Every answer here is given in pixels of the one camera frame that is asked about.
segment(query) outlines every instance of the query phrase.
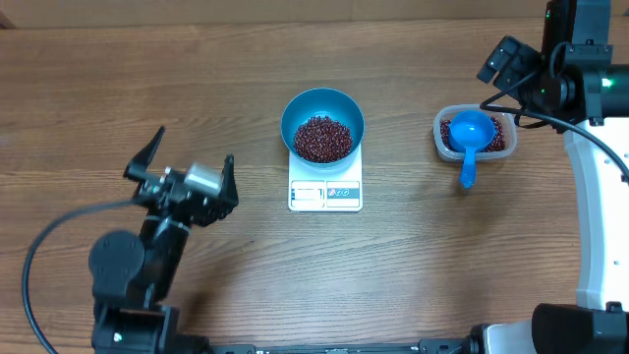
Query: wood grain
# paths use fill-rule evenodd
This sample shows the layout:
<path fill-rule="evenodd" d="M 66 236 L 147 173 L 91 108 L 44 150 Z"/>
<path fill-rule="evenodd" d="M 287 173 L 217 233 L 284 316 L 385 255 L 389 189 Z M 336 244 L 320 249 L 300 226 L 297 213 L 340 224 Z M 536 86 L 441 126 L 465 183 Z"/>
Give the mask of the wood grain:
<path fill-rule="evenodd" d="M 18 29 L 543 17 L 547 0 L 0 0 Z M 622 16 L 627 0 L 611 0 Z"/>
<path fill-rule="evenodd" d="M 506 34 L 539 47 L 537 20 L 11 30 L 0 34 L 0 352 L 41 352 L 20 298 L 34 235 L 74 207 L 128 198 L 131 156 L 159 125 L 153 162 L 220 167 L 236 156 L 241 205 L 195 229 L 168 303 L 214 343 L 412 342 L 573 303 L 574 183 L 562 139 L 520 131 L 514 154 L 457 189 L 436 155 L 444 106 L 495 92 L 476 79 Z M 615 19 L 616 62 L 629 59 Z M 291 213 L 286 103 L 313 87 L 352 95 L 367 119 L 365 207 Z M 129 208 L 62 226 L 35 257 L 31 300 L 53 344 L 87 353 L 93 242 L 138 230 Z"/>

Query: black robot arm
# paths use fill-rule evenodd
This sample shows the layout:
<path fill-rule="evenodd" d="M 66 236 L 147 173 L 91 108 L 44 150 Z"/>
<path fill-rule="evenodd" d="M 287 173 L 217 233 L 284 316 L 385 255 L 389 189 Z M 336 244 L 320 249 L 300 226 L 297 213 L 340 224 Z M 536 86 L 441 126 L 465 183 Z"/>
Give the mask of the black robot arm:
<path fill-rule="evenodd" d="M 602 125 L 606 117 L 629 116 L 629 65 L 611 64 L 609 18 L 609 0 L 550 1 L 546 5 L 542 51 L 505 36 L 487 58 L 478 78 L 488 84 L 497 75 L 493 84 L 516 99 L 523 111 L 552 116 L 571 125 L 584 120 Z M 537 75 L 509 90 L 532 73 Z M 565 126 L 551 126 L 558 133 L 566 131 Z"/>
<path fill-rule="evenodd" d="M 178 311 L 158 303 L 168 295 L 192 225 L 205 227 L 238 205 L 234 157 L 227 156 L 222 173 L 194 164 L 156 176 L 146 170 L 163 134 L 162 127 L 124 174 L 138 182 L 135 198 L 148 210 L 140 235 L 110 232 L 89 255 L 96 353 L 211 351 L 206 338 L 177 334 Z"/>

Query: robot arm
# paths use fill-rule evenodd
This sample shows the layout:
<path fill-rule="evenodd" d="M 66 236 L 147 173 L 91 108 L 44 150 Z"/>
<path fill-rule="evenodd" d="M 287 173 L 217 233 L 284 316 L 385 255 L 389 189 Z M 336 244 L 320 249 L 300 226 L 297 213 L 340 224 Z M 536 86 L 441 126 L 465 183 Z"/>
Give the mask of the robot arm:
<path fill-rule="evenodd" d="M 234 157 L 227 156 L 222 173 L 193 164 L 186 172 L 168 167 L 163 176 L 153 175 L 146 170 L 163 134 L 162 127 L 125 170 L 148 209 L 140 234 L 110 232 L 89 254 L 96 353 L 212 353 L 207 338 L 177 333 L 178 310 L 160 302 L 191 227 L 206 227 L 238 205 Z"/>
<path fill-rule="evenodd" d="M 593 127 L 587 121 L 579 125 L 620 156 L 629 156 L 629 120 L 607 118 L 604 126 Z M 629 188 L 618 167 L 591 142 L 568 132 L 564 144 L 575 174 L 581 228 L 577 305 L 604 311 L 607 303 L 619 302 L 629 308 Z"/>

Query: blue bowl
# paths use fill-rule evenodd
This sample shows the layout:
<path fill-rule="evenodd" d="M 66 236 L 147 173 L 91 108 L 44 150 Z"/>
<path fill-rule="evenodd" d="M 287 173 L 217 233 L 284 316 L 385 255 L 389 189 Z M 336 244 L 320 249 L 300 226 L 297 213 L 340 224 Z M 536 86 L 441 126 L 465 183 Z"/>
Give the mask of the blue bowl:
<path fill-rule="evenodd" d="M 352 148 L 350 153 L 334 162 L 311 162 L 300 157 L 295 151 L 297 129 L 311 117 L 328 116 L 350 129 Z M 361 108 L 352 97 L 334 88 L 313 88 L 298 94 L 288 103 L 280 122 L 282 140 L 295 156 L 306 164 L 317 168 L 329 168 L 340 165 L 355 156 L 365 135 L 365 117 Z"/>

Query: blue scoop handle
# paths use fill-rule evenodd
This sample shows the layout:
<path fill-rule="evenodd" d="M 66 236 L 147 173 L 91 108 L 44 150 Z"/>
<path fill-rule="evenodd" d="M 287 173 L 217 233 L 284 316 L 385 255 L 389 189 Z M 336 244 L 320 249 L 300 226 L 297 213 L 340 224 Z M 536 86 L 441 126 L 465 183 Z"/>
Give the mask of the blue scoop handle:
<path fill-rule="evenodd" d="M 476 149 L 467 147 L 463 158 L 463 169 L 461 170 L 461 184 L 466 189 L 474 186 L 476 182 Z"/>

